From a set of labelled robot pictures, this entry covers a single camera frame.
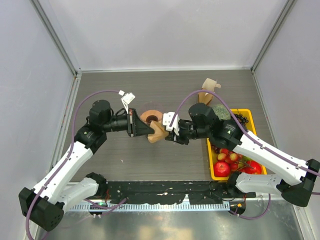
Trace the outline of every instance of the gray floor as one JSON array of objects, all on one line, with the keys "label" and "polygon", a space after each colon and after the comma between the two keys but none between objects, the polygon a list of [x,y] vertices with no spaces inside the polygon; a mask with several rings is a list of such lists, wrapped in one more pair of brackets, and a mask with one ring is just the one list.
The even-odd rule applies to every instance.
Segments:
[{"label": "gray floor", "polygon": [[[262,213],[267,201],[248,201],[246,216]],[[300,240],[303,239],[293,207],[272,201],[258,220],[245,220],[226,211],[128,212],[102,218],[69,212],[46,240]]]},{"label": "gray floor", "polygon": [[[132,92],[136,98],[130,107],[141,114],[151,105],[161,112],[175,112],[180,102],[192,91],[202,87],[206,78],[217,80],[219,94],[230,108],[250,109],[257,134],[272,143],[254,79],[249,70],[206,71],[145,71],[85,73],[82,75],[75,104],[87,95],[101,90]],[[92,103],[99,99],[110,101],[115,112],[122,108],[120,96],[103,93],[92,97],[80,109],[76,129],[89,115]],[[182,107],[180,118],[190,119],[188,109],[197,101],[190,98]],[[214,99],[211,105],[217,104]],[[67,136],[64,149],[69,146]],[[204,140],[193,140],[188,146],[169,141],[150,144],[146,137],[130,138],[125,132],[113,132],[92,159],[86,162],[72,179],[81,181],[86,174],[95,172],[108,180],[210,180],[208,152]]]}]

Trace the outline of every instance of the yellow bin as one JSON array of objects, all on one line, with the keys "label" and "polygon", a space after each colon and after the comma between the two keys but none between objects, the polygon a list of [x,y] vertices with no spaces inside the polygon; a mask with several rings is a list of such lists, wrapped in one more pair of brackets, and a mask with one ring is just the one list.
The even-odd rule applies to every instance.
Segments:
[{"label": "yellow bin", "polygon": [[[252,118],[252,114],[251,111],[249,109],[231,109],[231,111],[234,114],[242,114],[244,117],[246,117],[248,119],[248,123],[245,125],[246,128],[248,130],[250,130],[251,132],[253,132],[255,135],[257,135],[256,133],[256,128],[254,125],[254,120]],[[209,138],[206,139],[206,145],[208,147],[208,154],[209,154],[209,161],[210,161],[210,172],[211,172],[211,178],[215,181],[219,181],[219,182],[226,182],[228,180],[228,176],[226,177],[219,177],[219,176],[215,176],[215,171],[214,171],[214,164],[218,161],[217,160],[217,155],[212,149],[211,149],[211,144],[209,141]],[[267,170],[266,167],[261,165],[262,168],[262,173],[263,175],[267,174]]]}]

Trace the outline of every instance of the white bracket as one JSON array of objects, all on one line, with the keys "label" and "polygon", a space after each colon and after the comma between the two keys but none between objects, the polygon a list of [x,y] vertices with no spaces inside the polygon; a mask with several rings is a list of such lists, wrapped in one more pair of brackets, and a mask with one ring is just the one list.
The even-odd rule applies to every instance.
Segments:
[{"label": "white bracket", "polygon": [[129,114],[129,107],[128,105],[135,99],[135,95],[133,95],[132,92],[129,92],[129,93],[125,93],[124,91],[119,91],[119,95],[123,96],[121,98],[121,102],[125,108],[125,111],[127,114]]},{"label": "white bracket", "polygon": [[162,117],[162,125],[165,127],[165,130],[167,132],[171,132],[172,130],[174,131],[174,133],[179,136],[179,117],[178,115],[175,116],[174,120],[173,120],[173,124],[172,126],[169,126],[172,118],[174,116],[174,112],[168,112],[168,113],[164,113],[163,117]]}]

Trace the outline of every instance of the white panel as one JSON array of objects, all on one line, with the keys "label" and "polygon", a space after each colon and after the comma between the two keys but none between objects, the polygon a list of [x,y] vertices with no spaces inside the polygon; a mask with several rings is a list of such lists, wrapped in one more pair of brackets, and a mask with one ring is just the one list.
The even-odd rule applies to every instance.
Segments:
[{"label": "white panel", "polygon": [[286,0],[46,0],[82,70],[251,67]]},{"label": "white panel", "polygon": [[0,238],[20,240],[18,194],[49,169],[73,76],[30,1],[1,1],[0,32]]},{"label": "white panel", "polygon": [[[299,0],[260,63],[256,75],[278,147],[320,161],[320,2]],[[320,192],[319,179],[314,191]],[[320,236],[320,197],[306,210]]]}]

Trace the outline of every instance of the robotic arm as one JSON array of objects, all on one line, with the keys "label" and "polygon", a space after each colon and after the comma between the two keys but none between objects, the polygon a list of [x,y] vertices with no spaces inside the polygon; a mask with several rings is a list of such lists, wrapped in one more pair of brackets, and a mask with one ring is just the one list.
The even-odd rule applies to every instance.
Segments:
[{"label": "robotic arm", "polygon": [[[98,100],[93,103],[89,116],[86,118],[86,124],[74,137],[74,146],[68,161],[46,186],[32,209],[30,219],[46,231],[53,230],[60,223],[64,213],[83,199],[89,197],[101,199],[105,196],[108,182],[102,175],[93,172],[78,184],[66,190],[65,187],[78,169],[107,140],[106,133],[126,131],[130,137],[154,134],[154,130],[139,118],[137,111],[134,108],[128,108],[129,102],[134,98],[132,93],[127,93],[125,97],[129,100],[121,99],[124,108],[116,114],[106,100]],[[166,137],[167,141],[188,145],[189,140],[209,138],[215,146],[250,157],[275,172],[271,175],[250,175],[235,172],[227,182],[230,194],[244,196],[249,192],[271,193],[281,195],[294,205],[307,206],[316,176],[284,162],[279,157],[267,152],[264,147],[268,147],[279,155],[290,158],[295,163],[316,172],[320,169],[318,161],[311,159],[305,162],[291,157],[263,142],[249,131],[249,136],[259,141],[263,147],[258,146],[243,134],[233,119],[219,120],[213,109],[203,103],[191,106],[189,109],[191,120],[179,119],[178,116],[173,120],[173,115],[174,112],[168,112],[162,118],[162,125],[169,132]],[[36,194],[40,192],[47,179],[61,166],[62,160],[66,159],[69,151],[70,148],[42,181],[32,189],[23,188],[19,193],[20,206],[24,216],[27,215]]]},{"label": "robotic arm", "polygon": [[[243,134],[233,119],[219,120],[213,109],[204,103],[197,103],[189,109],[192,121],[179,119],[177,116],[170,127],[173,115],[174,112],[166,113],[162,120],[162,125],[167,131],[170,131],[166,140],[187,145],[190,139],[209,138],[209,141],[218,148],[226,148],[252,158],[275,173],[251,175],[244,172],[234,172],[227,182],[229,193],[234,196],[249,192],[276,194],[281,195],[291,204],[300,207],[308,205],[316,176],[300,167],[319,172],[320,163],[318,161],[314,159],[304,161],[290,156],[248,131],[250,139]],[[258,141],[262,146],[254,143],[252,139]],[[267,151],[266,148],[291,159],[299,167],[283,161],[280,157]]]}]

